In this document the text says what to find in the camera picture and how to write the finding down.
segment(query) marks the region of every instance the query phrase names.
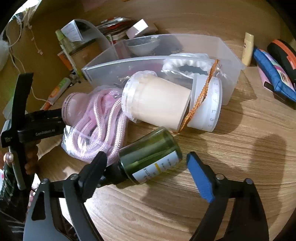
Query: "yellow stripe on label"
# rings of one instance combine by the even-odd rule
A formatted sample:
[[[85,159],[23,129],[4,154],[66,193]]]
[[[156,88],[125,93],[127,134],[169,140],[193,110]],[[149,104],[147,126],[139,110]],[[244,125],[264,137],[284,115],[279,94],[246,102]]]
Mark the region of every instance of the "yellow stripe on label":
[[[156,166],[156,169],[159,171],[159,173],[161,173],[161,169],[159,168],[159,166],[157,165],[157,163],[154,163],[154,165]]]

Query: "black and orange case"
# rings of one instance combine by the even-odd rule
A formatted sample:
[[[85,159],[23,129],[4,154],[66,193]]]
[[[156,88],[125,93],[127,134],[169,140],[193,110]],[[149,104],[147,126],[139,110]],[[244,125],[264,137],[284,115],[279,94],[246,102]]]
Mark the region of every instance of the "black and orange case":
[[[275,39],[267,46],[270,55],[282,66],[292,84],[296,86],[296,52],[285,41]]]

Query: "white fluffy object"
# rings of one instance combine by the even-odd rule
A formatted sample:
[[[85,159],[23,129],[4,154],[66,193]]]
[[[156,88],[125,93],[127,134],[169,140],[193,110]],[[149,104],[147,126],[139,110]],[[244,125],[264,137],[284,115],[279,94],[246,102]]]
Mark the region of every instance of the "white fluffy object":
[[[0,71],[5,66],[8,55],[9,55],[9,47],[8,42],[0,40]]]

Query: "blue pencil case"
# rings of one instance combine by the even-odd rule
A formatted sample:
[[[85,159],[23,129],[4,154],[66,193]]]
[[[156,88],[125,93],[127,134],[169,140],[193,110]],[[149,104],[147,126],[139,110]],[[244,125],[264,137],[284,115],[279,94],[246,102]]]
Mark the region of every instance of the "blue pencil case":
[[[273,85],[274,91],[279,92],[290,100],[296,102],[296,91],[294,86],[278,62],[272,58],[269,53],[258,49],[257,47],[254,47],[253,56],[263,73]]]

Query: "bottle label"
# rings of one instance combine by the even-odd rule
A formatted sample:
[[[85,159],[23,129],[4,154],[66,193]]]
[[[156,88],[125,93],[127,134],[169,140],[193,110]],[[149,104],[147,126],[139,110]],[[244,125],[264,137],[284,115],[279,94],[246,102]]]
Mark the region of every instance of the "bottle label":
[[[155,163],[135,172],[133,177],[141,184],[175,166],[178,162],[177,152],[173,151]]]

